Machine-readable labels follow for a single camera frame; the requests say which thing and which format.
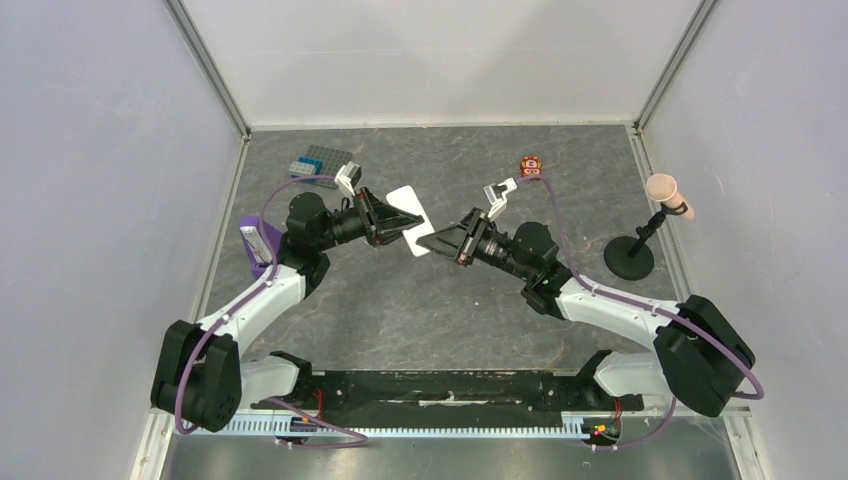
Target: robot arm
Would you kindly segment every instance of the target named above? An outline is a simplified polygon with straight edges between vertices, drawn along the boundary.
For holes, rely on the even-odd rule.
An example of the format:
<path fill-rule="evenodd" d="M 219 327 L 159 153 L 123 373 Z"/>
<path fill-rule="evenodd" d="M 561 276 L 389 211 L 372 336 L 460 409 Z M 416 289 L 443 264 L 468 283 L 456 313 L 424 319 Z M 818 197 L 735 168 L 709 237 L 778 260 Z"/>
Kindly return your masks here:
<path fill-rule="evenodd" d="M 289 204 L 285 234 L 265 224 L 270 248 L 257 235 L 259 219 L 242 222 L 242 237 L 257 279 L 199 322 L 179 320 L 168 328 L 150 394 L 155 407 L 174 413 L 189 357 L 204 335 L 208 340 L 192 365 L 182 412 L 185 420 L 209 431 L 223 428 L 239 407 L 288 395 L 301 373 L 311 373 L 308 362 L 282 352 L 244 364 L 241 357 L 274 320 L 318 287 L 330 267 L 324 251 L 358 238 L 372 247 L 388 245 L 401 238 L 403 230 L 424 221 L 383 203 L 367 188 L 354 190 L 359 177 L 359 167 L 353 163 L 337 176 L 336 183 L 350 200 L 341 210 L 330 212 L 315 193 L 297 195 Z M 277 265 L 268 265 L 271 249 L 277 252 Z M 223 323 L 213 333 L 219 320 Z"/>
<path fill-rule="evenodd" d="M 525 282 L 522 296 L 538 313 L 589 323 L 647 348 L 648 353 L 624 355 L 607 351 L 596 355 L 602 360 L 592 364 L 591 374 L 611 396 L 673 394 L 692 410 L 715 417 L 741 384 L 742 372 L 727 357 L 688 329 L 658 315 L 658 310 L 688 319 L 748 368 L 754 365 L 753 352 L 709 300 L 692 295 L 678 304 L 639 297 L 577 277 L 557 261 L 559 247 L 548 227 L 540 223 L 523 223 L 510 237 L 507 232 L 498 231 L 491 215 L 474 208 L 458 224 L 419 238 L 418 245 L 459 265 L 468 266 L 477 259 L 520 278 Z M 625 301 L 612 300 L 599 294 L 600 290 Z M 626 303 L 628 300 L 652 308 L 634 307 Z"/>

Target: red block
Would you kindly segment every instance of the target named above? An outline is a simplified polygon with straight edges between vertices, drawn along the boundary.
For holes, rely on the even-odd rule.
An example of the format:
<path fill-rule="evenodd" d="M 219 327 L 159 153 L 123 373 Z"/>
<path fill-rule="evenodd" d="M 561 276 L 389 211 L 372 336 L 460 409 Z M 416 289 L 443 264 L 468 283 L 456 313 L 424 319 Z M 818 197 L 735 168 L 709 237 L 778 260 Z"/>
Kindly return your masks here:
<path fill-rule="evenodd" d="M 524 157 L 521 161 L 521 176 L 529 177 L 542 174 L 542 162 L 539 157 Z"/>

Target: black round base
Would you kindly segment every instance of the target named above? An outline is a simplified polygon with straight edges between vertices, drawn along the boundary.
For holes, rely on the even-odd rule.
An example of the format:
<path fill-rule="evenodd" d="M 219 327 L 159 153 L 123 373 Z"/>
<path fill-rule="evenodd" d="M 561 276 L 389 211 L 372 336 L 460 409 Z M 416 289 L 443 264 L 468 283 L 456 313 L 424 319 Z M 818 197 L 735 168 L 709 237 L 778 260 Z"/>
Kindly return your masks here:
<path fill-rule="evenodd" d="M 633 237 L 618 237 L 604 248 L 607 268 L 625 280 L 642 280 L 654 269 L 654 253 L 647 245 L 643 245 L 633 257 L 627 256 L 637 241 Z"/>

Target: white card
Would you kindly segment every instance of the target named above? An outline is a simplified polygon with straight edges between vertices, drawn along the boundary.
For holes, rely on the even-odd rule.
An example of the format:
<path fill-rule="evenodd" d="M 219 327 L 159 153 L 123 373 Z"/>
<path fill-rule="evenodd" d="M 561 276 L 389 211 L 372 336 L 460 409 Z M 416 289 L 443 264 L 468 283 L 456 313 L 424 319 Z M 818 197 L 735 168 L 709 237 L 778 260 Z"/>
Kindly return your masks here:
<path fill-rule="evenodd" d="M 430 253 L 430 250 L 427 250 L 415 243 L 419 238 L 424 235 L 429 235 L 435 231 L 433 230 L 433 224 L 430 223 L 430 219 L 427 218 L 427 213 L 424 211 L 424 207 L 421 206 L 421 202 L 418 200 L 418 195 L 415 195 L 415 190 L 413 190 L 409 185 L 400 187 L 393 192 L 389 192 L 386 195 L 386 201 L 389 202 L 389 205 L 395 208 L 424 217 L 424 223 L 421 225 L 418 225 L 415 228 L 410 228 L 409 230 L 404 230 L 403 238 L 406 240 L 406 244 L 409 245 L 409 250 L 412 251 L 412 254 L 416 257 Z"/>

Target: gray floor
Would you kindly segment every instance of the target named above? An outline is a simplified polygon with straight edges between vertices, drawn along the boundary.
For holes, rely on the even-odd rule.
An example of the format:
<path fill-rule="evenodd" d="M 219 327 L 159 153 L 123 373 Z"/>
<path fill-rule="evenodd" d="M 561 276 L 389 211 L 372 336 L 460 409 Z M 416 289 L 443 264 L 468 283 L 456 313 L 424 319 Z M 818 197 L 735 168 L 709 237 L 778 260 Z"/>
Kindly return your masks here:
<path fill-rule="evenodd" d="M 624 420 L 625 440 L 655 428 Z M 576 440 L 374 439 L 365 447 L 288 451 L 271 438 L 175 436 L 163 480 L 692 479 L 740 478 L 722 419 L 675 418 L 659 437 L 618 452 Z"/>
<path fill-rule="evenodd" d="M 650 215 L 623 126 L 311 130 L 251 139 L 208 312 L 252 282 L 239 218 L 258 213 L 311 144 L 354 152 L 360 185 L 381 198 L 412 185 L 437 229 L 486 207 L 483 186 L 518 175 L 520 159 L 536 155 L 560 195 L 581 271 L 616 288 L 674 297 L 656 241 L 657 268 L 641 282 L 620 280 L 603 263 L 606 242 L 632 234 Z M 328 206 L 340 200 L 335 191 L 297 185 L 278 195 L 269 220 L 280 225 L 288 201 L 306 188 L 322 193 Z M 498 224 L 513 232 L 529 220 L 554 230 L 542 186 L 514 193 Z M 402 241 L 380 249 L 352 242 L 329 255 L 324 283 L 268 328 L 246 358 L 285 350 L 318 369 L 576 368 L 599 349 L 640 350 L 591 326 L 534 313 L 519 294 L 521 282 L 486 265 L 414 258 Z"/>

